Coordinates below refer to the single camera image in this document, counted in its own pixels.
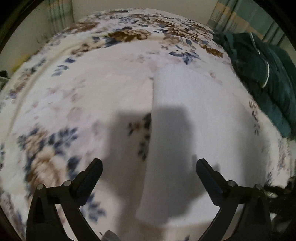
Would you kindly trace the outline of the white knit garment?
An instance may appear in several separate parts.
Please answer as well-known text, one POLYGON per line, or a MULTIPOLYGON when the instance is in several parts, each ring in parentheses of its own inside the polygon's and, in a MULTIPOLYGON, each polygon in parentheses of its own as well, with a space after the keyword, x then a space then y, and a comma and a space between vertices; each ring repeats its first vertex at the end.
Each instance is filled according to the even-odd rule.
POLYGON ((256 120, 221 84, 188 66, 167 65, 154 76, 151 117, 138 220, 164 227, 210 222, 218 207, 197 176, 201 158, 240 186, 264 182, 256 120))

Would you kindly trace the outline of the dark clothing pile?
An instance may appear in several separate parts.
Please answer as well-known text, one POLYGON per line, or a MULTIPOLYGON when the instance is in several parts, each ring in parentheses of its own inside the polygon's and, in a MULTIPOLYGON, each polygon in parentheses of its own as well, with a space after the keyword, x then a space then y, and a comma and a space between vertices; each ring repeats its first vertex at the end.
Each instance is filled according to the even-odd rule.
POLYGON ((3 89, 3 87, 7 84, 9 81, 8 73, 6 70, 0 71, 0 90, 3 89))

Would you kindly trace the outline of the dark green towel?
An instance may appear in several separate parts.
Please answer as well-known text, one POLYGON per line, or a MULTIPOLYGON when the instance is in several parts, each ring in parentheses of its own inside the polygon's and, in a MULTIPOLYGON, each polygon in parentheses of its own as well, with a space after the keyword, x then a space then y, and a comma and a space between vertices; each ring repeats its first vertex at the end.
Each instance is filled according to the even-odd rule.
POLYGON ((254 33, 216 33, 242 81, 284 138, 295 139, 295 65, 286 51, 254 33))

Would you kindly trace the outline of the floral cream blanket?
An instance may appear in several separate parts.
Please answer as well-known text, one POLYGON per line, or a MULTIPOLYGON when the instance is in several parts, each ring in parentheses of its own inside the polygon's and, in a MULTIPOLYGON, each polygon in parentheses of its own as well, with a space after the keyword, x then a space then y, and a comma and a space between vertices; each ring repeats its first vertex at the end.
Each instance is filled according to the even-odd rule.
POLYGON ((101 11, 55 35, 1 91, 1 208, 26 236, 33 193, 74 179, 94 158, 103 174, 80 208, 99 236, 197 240, 210 222, 164 227, 136 217, 152 130, 155 73, 188 66, 234 95, 256 120, 265 180, 285 186, 288 141, 236 76, 205 25, 155 9, 101 11))

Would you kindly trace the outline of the green striped curtain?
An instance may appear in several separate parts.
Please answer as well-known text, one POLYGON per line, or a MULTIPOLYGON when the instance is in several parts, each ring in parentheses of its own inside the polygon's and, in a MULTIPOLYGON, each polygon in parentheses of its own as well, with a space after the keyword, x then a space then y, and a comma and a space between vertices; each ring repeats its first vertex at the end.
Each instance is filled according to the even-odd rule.
POLYGON ((217 1, 207 26, 215 32, 251 32, 260 40, 278 46, 286 37, 275 20, 250 0, 217 1))

